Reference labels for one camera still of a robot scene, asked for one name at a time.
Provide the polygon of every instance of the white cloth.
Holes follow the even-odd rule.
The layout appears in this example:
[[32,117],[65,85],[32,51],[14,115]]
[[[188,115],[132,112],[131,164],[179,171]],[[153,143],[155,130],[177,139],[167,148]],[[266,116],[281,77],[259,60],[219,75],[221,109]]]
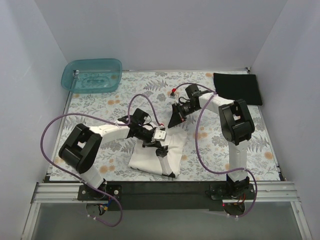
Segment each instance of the white cloth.
[[166,138],[161,145],[168,146],[168,153],[163,158],[156,155],[156,147],[142,147],[143,141],[137,140],[128,166],[152,174],[177,177],[186,138],[187,132],[180,127],[166,129]]

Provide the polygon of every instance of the transparent plastic bin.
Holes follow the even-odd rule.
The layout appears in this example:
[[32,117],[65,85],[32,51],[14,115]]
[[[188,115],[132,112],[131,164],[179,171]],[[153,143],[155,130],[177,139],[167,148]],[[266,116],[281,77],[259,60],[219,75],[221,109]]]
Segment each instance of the transparent plastic bin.
[[75,94],[111,93],[117,90],[122,63],[113,58],[70,62],[64,69],[61,86]]

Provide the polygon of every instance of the cable connector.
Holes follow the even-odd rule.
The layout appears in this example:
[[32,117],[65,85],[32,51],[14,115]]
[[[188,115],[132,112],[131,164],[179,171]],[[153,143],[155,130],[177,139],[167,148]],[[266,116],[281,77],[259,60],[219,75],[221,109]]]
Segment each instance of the cable connector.
[[177,90],[177,89],[175,89],[175,88],[173,88],[173,89],[171,90],[171,93],[170,93],[170,95],[169,95],[169,98],[171,98],[171,99],[176,99],[176,94],[175,94],[176,90]]

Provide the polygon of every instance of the folded cloth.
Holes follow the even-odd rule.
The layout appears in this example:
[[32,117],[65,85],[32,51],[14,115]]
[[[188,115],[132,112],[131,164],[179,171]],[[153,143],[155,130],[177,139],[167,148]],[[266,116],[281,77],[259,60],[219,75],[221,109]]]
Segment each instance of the folded cloth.
[[245,100],[248,105],[262,105],[257,77],[254,74],[214,73],[216,93],[225,99]]
[[167,146],[166,156],[159,154],[156,147],[142,147],[143,141],[137,140],[128,166],[151,174],[175,178],[180,174],[186,138],[187,132],[179,127],[166,129],[165,141],[161,142],[162,146]]

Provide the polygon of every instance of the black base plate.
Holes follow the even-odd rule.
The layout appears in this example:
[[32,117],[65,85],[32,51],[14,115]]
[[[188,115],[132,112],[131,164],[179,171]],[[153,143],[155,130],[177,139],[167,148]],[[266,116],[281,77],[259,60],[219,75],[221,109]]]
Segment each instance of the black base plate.
[[[124,210],[181,210],[206,209],[223,211],[223,201],[232,199],[230,196],[216,196],[212,190],[225,186],[225,181],[108,181],[107,193],[114,195],[118,190]],[[250,185],[245,191],[246,199],[252,200],[254,192]],[[87,194],[82,194],[84,186],[79,188],[78,200],[96,201]],[[108,211],[118,211],[117,204],[111,203]]]

